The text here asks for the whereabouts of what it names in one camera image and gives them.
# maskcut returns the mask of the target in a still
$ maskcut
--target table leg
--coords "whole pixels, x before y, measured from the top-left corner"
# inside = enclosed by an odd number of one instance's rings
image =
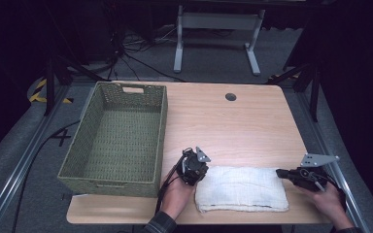
[[[181,73],[181,67],[183,64],[183,6],[179,6],[178,9],[178,43],[177,50],[175,51],[175,62],[174,62],[174,72]]]
[[[253,69],[253,74],[255,76],[260,75],[260,70],[259,70],[259,67],[258,67],[258,63],[256,62],[256,58],[255,58],[255,54],[254,54],[254,47],[255,47],[256,38],[258,37],[259,30],[261,28],[261,24],[262,24],[262,21],[263,21],[264,14],[265,14],[265,10],[259,11],[258,19],[256,20],[255,25],[254,25],[253,38],[251,39],[250,43],[245,44],[245,48],[246,48],[246,51],[247,51],[247,56],[248,56],[248,59],[250,60],[251,68]]]

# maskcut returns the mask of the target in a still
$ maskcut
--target table top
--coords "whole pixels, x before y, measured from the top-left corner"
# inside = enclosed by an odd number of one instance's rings
[[[176,164],[182,150],[200,147],[212,166],[251,166],[294,169],[305,146],[282,90],[273,85],[220,83],[151,83],[167,86],[168,115],[162,177]],[[235,101],[225,98],[236,95]],[[283,180],[289,210],[283,213],[212,211],[199,213],[191,198],[179,224],[327,223],[314,204],[290,181]],[[156,198],[80,195],[72,198],[71,223],[145,224]]]

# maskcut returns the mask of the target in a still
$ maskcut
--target green woven basket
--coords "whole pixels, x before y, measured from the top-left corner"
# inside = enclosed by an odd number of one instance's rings
[[[167,110],[166,86],[98,82],[58,178],[78,193],[156,197]]]

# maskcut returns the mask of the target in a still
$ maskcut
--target folded cloth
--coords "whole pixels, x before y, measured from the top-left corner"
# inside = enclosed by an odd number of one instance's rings
[[[288,200],[276,168],[210,167],[195,192],[201,213],[213,210],[285,212]]]

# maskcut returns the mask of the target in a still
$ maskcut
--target sleeve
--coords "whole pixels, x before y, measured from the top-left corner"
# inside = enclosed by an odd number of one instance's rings
[[[177,223],[164,212],[158,212],[141,231],[142,233],[172,233]]]
[[[352,227],[336,231],[335,233],[362,233],[362,231],[357,227]]]

